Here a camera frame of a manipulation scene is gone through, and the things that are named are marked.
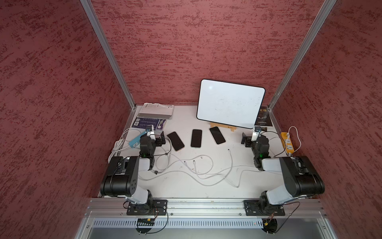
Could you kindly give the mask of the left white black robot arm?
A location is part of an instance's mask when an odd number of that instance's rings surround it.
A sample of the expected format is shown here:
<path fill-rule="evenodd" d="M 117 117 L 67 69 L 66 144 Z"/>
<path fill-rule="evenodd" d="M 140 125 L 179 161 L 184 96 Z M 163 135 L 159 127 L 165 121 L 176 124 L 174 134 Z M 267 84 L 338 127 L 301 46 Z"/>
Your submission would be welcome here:
<path fill-rule="evenodd" d="M 100 194 L 124 198 L 128 216 L 167 215 L 167 200 L 154 199 L 149 190 L 138 185 L 138 173 L 153 169 L 156 147 L 165 143 L 163 134 L 142 136 L 138 156 L 113 156 L 100 184 Z"/>

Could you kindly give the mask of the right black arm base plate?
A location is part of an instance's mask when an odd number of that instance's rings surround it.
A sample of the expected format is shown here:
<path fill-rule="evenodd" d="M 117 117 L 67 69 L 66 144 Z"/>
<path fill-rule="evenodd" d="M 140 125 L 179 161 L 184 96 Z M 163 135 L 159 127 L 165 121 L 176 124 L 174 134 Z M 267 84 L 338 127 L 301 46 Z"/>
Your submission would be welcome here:
<path fill-rule="evenodd" d="M 285 216 L 284 208 L 281 205 L 272 205 L 261 200 L 244 200 L 244 210 L 246 216 Z"/>

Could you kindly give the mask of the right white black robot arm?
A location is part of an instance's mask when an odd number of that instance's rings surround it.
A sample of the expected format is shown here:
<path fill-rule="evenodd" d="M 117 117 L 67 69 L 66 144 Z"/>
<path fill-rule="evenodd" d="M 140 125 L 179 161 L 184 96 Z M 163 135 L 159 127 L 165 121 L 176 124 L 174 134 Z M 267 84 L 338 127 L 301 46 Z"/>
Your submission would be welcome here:
<path fill-rule="evenodd" d="M 270 158 L 269 139 L 263 135 L 253 140 L 243 134 L 241 144 L 252 149 L 258 170 L 280 173 L 284 181 L 277 188 L 262 192 L 258 200 L 243 201 L 247 216 L 284 216 L 284 205 L 288 202 L 324 193 L 324 182 L 308 157 Z"/>

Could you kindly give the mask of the phone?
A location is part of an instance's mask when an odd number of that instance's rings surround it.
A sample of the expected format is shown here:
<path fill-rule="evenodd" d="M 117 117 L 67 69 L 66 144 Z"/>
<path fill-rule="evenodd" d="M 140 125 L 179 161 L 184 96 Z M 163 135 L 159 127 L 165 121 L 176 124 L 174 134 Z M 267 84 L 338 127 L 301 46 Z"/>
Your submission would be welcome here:
<path fill-rule="evenodd" d="M 172 147 L 175 151 L 179 151 L 185 147 L 184 143 L 175 131 L 168 134 L 167 137 L 171 141 Z"/>
<path fill-rule="evenodd" d="M 217 145 L 220 145 L 220 144 L 223 144 L 226 142 L 226 140 L 225 140 L 223 134 L 221 133 L 219 127 L 217 127 L 217 126 L 211 127 L 209 129 L 209 131 L 210 131 L 210 133 L 211 133 L 211 135 L 212 135 L 212 137 L 213 137 L 213 139 Z"/>
<path fill-rule="evenodd" d="M 191 139 L 191 147 L 201 148 L 201 146 L 202 146 L 202 135 L 203 135 L 203 131 L 201 129 L 193 129 L 192 139 Z"/>

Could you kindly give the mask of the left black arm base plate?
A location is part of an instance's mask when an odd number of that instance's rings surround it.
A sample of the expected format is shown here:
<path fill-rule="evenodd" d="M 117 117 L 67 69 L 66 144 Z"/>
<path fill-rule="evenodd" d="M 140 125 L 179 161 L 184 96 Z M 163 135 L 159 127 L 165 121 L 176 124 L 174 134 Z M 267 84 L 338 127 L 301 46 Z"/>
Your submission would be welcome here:
<path fill-rule="evenodd" d="M 131 204 L 127 207 L 128 216 L 166 216 L 168 200 L 150 199 L 146 204 Z"/>

